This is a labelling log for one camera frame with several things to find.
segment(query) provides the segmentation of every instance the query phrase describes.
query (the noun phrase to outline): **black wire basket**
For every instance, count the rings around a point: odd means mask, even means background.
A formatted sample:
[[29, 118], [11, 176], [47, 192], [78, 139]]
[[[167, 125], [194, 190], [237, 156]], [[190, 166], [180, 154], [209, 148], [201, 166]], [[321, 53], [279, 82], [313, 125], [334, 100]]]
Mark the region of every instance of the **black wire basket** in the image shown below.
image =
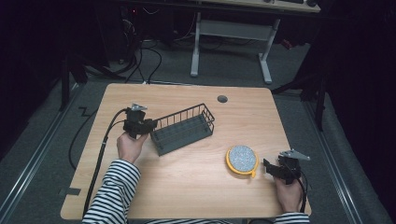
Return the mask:
[[212, 135], [215, 128], [215, 118], [205, 104], [156, 120], [157, 128], [150, 136], [160, 156]]

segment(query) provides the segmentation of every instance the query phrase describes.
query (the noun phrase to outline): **white desk frame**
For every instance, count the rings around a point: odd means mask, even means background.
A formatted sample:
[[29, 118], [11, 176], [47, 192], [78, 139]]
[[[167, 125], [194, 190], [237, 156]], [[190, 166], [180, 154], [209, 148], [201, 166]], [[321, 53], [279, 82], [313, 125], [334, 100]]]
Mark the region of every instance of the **white desk frame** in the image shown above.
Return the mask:
[[279, 23], [280, 19], [275, 20], [272, 26], [236, 23], [228, 21], [201, 20], [201, 13], [198, 12], [195, 29], [195, 45], [191, 63], [191, 76], [198, 77], [200, 35], [217, 35], [266, 41], [266, 46], [263, 50], [263, 53], [259, 54], [259, 61], [260, 65], [262, 66], [262, 75], [264, 77], [265, 83], [271, 84], [272, 79], [270, 71], [268, 69], [267, 57], [274, 42]]

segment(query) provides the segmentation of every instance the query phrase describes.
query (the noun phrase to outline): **person's left hand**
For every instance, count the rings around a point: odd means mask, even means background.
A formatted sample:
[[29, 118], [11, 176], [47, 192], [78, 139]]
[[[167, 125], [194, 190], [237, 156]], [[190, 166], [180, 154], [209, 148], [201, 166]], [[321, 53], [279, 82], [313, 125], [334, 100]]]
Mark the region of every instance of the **person's left hand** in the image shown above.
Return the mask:
[[120, 159], [134, 163], [142, 152], [143, 143], [148, 138], [149, 134], [140, 135], [139, 138], [132, 138], [127, 132], [123, 133], [117, 139], [117, 149], [119, 151]]

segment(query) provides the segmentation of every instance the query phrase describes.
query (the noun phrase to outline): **striped sleeve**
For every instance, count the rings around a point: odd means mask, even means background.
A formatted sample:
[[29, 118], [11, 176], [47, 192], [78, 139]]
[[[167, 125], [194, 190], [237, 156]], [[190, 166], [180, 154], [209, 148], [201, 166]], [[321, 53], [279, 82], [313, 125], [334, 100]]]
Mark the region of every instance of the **striped sleeve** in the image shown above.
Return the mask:
[[145, 224], [233, 224], [226, 220], [215, 219], [156, 219]]
[[82, 223], [127, 223], [139, 178], [139, 169], [128, 161], [113, 161]]
[[309, 223], [309, 216], [304, 213], [285, 213], [276, 217], [274, 224]]

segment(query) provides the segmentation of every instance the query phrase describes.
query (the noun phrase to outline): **hand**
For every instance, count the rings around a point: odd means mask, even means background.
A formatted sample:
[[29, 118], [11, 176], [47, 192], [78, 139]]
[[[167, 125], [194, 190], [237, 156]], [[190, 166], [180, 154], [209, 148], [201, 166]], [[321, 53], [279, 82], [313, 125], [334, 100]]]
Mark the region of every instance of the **hand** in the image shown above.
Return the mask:
[[140, 135], [139, 138], [132, 138], [127, 132], [123, 133], [117, 139], [117, 149], [119, 151], [120, 159], [134, 163], [140, 156], [143, 143], [148, 138], [148, 134]]
[[299, 206], [303, 198], [303, 190], [298, 180], [293, 180], [289, 185], [285, 181], [275, 177], [277, 199], [282, 206], [283, 212], [300, 212]]

